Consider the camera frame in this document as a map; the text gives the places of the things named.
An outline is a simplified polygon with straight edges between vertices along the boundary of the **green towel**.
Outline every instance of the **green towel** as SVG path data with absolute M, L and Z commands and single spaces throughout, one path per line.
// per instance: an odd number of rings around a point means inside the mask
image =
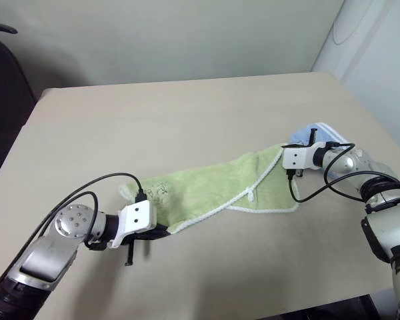
M 167 226 L 168 232 L 176 233 L 223 209 L 248 213 L 296 210 L 298 204 L 292 200 L 281 165 L 281 146 L 247 153 L 228 163 L 142 181 L 157 210 L 157 222 Z M 122 185 L 119 190 L 134 202 L 136 184 Z

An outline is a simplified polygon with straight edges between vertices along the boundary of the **table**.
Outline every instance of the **table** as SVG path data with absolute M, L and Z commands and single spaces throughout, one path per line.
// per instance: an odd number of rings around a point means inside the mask
M 230 161 L 326 122 L 400 176 L 400 148 L 326 73 L 49 89 L 0 170 L 0 273 L 66 194 L 105 173 L 140 178 Z M 116 178 L 99 204 L 125 202 Z M 299 179 L 302 195 L 322 184 Z M 80 247 L 38 319 L 259 319 L 391 287 L 360 226 L 363 205 L 326 194 L 294 213 L 224 211 L 125 248 Z

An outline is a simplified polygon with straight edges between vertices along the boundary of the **white wall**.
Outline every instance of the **white wall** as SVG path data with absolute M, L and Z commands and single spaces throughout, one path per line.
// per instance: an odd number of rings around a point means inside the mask
M 343 0 L 0 0 L 38 93 L 309 71 Z
M 400 145 L 400 0 L 346 0 L 336 26 L 337 41 L 354 33 L 336 45 L 331 32 L 313 70 L 332 72 Z

